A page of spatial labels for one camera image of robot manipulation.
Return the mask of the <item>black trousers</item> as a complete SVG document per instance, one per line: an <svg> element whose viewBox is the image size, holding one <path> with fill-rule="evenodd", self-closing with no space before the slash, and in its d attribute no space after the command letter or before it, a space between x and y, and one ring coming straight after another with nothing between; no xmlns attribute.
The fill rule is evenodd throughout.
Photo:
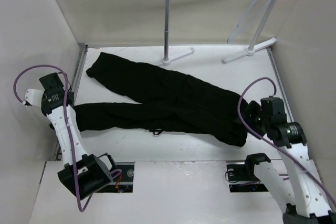
<svg viewBox="0 0 336 224"><path fill-rule="evenodd" d="M245 109L247 102L235 92L189 74L105 52L86 73L109 91L128 97L132 102L76 105L80 131L113 127L145 129L154 134L209 134L238 147L246 143L247 130L238 122L237 110Z"/></svg>

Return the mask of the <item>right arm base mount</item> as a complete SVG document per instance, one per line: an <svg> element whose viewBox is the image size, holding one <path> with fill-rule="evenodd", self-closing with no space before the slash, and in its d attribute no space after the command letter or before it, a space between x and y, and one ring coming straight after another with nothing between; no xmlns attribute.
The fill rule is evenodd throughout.
<svg viewBox="0 0 336 224"><path fill-rule="evenodd" d="M243 163L228 163L225 179L231 193L261 193L267 188L254 175L250 175Z"/></svg>

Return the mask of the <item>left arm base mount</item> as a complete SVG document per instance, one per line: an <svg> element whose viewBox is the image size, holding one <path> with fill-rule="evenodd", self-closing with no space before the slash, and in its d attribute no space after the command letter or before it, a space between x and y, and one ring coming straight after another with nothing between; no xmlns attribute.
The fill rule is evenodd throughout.
<svg viewBox="0 0 336 224"><path fill-rule="evenodd" d="M117 163L122 173L113 183L98 191L98 193L132 193L135 163Z"/></svg>

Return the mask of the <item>white metal clothes rack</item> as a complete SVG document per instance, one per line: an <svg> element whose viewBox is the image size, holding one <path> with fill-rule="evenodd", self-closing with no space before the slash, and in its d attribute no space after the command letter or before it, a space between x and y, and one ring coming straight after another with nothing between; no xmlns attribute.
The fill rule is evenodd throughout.
<svg viewBox="0 0 336 224"><path fill-rule="evenodd" d="M252 4L250 4L248 10L251 10L251 8L254 6L254 4L258 0L254 0ZM250 42L250 44L243 50L234 54L226 55L222 58L223 63L230 63L235 60L241 59L243 57L251 57L256 52L261 51L267 47L270 47L271 45L276 43L276 38L271 38L269 40L266 40L264 42L258 43L257 40L268 20L268 17L270 16L270 13L276 3L276 0L266 0L267 3L260 9L260 11L264 11L264 15L259 23L259 26ZM165 13L164 13L164 55L162 58L162 64L163 65L169 65L170 63L177 61L179 59L182 59L186 56L192 55L195 52L194 48L188 49L186 52L180 52L177 54L174 54L172 56L169 55L169 25L170 25L170 6L171 6L171 0L165 0Z"/></svg>

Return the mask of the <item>light blue plastic hanger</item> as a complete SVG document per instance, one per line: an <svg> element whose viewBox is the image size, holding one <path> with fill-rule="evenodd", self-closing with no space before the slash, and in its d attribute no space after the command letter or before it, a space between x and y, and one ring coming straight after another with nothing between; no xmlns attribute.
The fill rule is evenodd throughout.
<svg viewBox="0 0 336 224"><path fill-rule="evenodd" d="M270 0L253 0L248 6L242 17L239 19L234 30L227 38L227 43L232 43L240 34L242 34L254 20L264 11L268 6Z"/></svg>

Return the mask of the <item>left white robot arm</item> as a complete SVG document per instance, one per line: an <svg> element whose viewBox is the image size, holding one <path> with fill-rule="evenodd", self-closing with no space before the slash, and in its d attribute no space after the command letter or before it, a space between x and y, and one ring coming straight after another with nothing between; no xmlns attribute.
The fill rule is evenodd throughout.
<svg viewBox="0 0 336 224"><path fill-rule="evenodd" d="M63 170L58 172L60 182L77 198L83 200L110 185L119 176L119 169L111 155L88 154L76 122L73 106L74 93L67 91L58 73L39 79L44 88L41 111L50 121L62 152Z"/></svg>

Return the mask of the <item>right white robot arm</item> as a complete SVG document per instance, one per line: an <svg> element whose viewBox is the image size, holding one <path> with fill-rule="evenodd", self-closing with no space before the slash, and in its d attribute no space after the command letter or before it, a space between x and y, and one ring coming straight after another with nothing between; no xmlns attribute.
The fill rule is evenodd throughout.
<svg viewBox="0 0 336 224"><path fill-rule="evenodd" d="M259 179L278 204L283 223L335 223L335 212L325 199L330 194L311 173L305 133L297 122L287 122L281 98L252 101L246 110L237 109L240 124L260 140L275 148L282 158L288 180L274 169L265 153L245 159L244 175Z"/></svg>

